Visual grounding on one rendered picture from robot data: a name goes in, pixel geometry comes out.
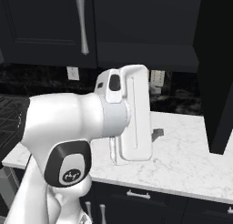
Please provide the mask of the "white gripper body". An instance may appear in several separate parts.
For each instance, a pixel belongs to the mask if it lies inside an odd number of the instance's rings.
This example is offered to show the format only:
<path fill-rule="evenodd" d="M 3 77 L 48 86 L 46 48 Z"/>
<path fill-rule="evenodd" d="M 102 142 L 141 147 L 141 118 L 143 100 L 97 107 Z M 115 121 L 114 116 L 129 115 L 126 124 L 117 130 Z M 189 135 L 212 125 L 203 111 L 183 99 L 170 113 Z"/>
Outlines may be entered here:
<path fill-rule="evenodd" d="M 147 68 L 143 65 L 119 69 L 122 97 L 127 108 L 127 126 L 119 137 L 109 139 L 110 157 L 117 166 L 152 157 Z"/>

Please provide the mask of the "black upper cabinet body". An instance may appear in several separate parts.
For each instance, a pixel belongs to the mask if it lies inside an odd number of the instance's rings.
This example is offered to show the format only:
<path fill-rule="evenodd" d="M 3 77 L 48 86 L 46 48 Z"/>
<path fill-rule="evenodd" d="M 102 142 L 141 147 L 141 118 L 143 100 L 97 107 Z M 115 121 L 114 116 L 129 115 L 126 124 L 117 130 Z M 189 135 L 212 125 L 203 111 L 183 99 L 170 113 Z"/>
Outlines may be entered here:
<path fill-rule="evenodd" d="M 98 65 L 197 72 L 193 41 L 201 1 L 94 0 Z"/>

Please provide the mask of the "open black cabinet door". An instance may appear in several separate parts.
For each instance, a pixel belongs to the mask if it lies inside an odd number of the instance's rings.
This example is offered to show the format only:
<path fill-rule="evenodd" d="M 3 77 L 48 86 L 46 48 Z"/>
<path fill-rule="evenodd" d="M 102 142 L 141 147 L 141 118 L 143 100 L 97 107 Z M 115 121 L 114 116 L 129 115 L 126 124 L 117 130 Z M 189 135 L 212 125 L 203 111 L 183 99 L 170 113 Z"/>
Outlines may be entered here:
<path fill-rule="evenodd" d="M 194 48 L 208 150 L 222 155 L 233 130 L 233 0 L 201 0 Z"/>

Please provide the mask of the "black lower cabinet door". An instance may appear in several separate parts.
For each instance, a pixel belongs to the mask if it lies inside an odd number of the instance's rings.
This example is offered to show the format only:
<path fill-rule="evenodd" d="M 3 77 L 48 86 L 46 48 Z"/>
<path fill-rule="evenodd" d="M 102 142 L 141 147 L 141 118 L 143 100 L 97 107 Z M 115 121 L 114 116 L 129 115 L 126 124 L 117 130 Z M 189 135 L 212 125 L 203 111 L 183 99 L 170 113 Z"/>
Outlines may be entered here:
<path fill-rule="evenodd" d="M 106 224 L 181 224 L 182 213 L 171 210 L 163 202 L 152 199 L 142 199 L 127 196 L 125 192 L 113 192 L 109 197 L 95 198 L 91 191 L 81 198 L 81 204 L 86 210 L 86 201 L 91 202 L 93 224 L 101 224 L 99 204 L 106 206 Z"/>

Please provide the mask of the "black upper cabinet door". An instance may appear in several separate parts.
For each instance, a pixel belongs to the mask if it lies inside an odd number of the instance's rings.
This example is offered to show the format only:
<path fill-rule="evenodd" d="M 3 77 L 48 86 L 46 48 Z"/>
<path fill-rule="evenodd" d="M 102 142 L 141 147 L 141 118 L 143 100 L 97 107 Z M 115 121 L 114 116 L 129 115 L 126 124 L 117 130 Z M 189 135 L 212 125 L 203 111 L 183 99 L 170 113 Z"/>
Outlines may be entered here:
<path fill-rule="evenodd" d="M 0 0 L 0 50 L 6 63 L 97 67 L 94 0 L 85 0 L 88 55 L 81 53 L 76 0 Z"/>

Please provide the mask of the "black drawer front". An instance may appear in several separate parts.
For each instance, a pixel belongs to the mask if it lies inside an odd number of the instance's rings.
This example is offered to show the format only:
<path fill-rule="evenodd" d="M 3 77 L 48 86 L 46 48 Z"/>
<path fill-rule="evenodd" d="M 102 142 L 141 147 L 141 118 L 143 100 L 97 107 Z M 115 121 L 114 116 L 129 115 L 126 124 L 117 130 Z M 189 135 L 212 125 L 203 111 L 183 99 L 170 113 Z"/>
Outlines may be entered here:
<path fill-rule="evenodd" d="M 181 224 L 233 224 L 232 204 L 190 198 Z"/>
<path fill-rule="evenodd" d="M 106 224 L 181 224 L 187 205 L 182 196 L 101 182 L 94 191 Z"/>

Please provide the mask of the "black hob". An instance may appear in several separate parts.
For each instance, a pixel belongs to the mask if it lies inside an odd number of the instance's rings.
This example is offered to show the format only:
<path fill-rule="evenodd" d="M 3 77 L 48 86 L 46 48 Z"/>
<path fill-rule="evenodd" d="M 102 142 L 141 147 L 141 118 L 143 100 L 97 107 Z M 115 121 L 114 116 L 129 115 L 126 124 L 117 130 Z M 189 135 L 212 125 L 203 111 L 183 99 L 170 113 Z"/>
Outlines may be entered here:
<path fill-rule="evenodd" d="M 0 94 L 0 163 L 20 142 L 24 108 L 28 97 L 14 97 Z"/>

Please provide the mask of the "white wall outlet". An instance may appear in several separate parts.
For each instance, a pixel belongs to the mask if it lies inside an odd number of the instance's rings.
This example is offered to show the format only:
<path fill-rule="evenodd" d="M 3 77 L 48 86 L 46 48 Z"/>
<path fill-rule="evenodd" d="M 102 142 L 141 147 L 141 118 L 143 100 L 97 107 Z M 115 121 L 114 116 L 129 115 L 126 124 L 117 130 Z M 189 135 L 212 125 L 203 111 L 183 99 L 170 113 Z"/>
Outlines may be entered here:
<path fill-rule="evenodd" d="M 162 87 L 164 85 L 165 72 L 160 70 L 152 70 L 150 74 L 150 87 L 152 91 L 160 95 L 162 93 Z"/>
<path fill-rule="evenodd" d="M 69 80 L 73 80 L 73 81 L 79 80 L 79 71 L 77 67 L 68 66 L 66 70 L 67 70 L 67 76 Z"/>

